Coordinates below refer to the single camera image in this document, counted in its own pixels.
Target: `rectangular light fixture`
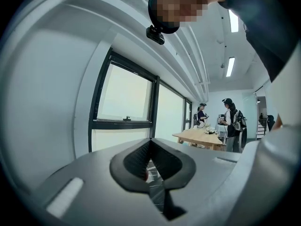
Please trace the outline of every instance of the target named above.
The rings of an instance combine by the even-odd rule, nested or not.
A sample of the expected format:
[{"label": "rectangular light fixture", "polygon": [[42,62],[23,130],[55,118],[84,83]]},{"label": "rectangular light fixture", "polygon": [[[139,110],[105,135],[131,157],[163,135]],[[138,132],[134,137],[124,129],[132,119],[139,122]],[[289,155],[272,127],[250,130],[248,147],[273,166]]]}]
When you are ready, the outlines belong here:
[{"label": "rectangular light fixture", "polygon": [[238,32],[238,17],[229,10],[229,17],[231,23],[231,32]]},{"label": "rectangular light fixture", "polygon": [[227,70],[227,75],[226,75],[226,77],[231,76],[232,70],[233,70],[234,62],[235,62],[235,58],[234,58],[234,57],[229,58],[229,64],[228,64],[228,70]]}]

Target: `camera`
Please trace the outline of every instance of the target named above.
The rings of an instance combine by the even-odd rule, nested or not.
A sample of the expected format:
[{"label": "camera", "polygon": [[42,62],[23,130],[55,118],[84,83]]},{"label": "camera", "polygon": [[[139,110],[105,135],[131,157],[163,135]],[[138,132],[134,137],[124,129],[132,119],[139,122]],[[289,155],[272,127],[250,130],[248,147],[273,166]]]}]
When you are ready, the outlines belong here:
[{"label": "camera", "polygon": [[158,29],[156,29],[153,25],[146,29],[146,37],[160,45],[163,45],[165,43],[163,34],[158,31]]}]

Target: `window pane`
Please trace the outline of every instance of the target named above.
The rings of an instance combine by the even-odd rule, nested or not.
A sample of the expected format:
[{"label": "window pane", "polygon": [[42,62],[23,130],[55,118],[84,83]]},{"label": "window pane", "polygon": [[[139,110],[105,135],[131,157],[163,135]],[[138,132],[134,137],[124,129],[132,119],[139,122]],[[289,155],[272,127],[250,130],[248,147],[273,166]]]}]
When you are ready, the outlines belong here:
[{"label": "window pane", "polygon": [[185,130],[190,129],[189,125],[190,125],[190,123],[186,123],[186,124],[185,124]]},{"label": "window pane", "polygon": [[126,130],[92,130],[92,151],[102,150],[125,142],[148,138],[149,128]]},{"label": "window pane", "polygon": [[190,121],[190,104],[186,102],[186,120]]},{"label": "window pane", "polygon": [[163,85],[159,89],[156,138],[177,142],[172,134],[183,130],[184,99]]},{"label": "window pane", "polygon": [[147,121],[152,82],[110,64],[99,101],[98,119]]}]

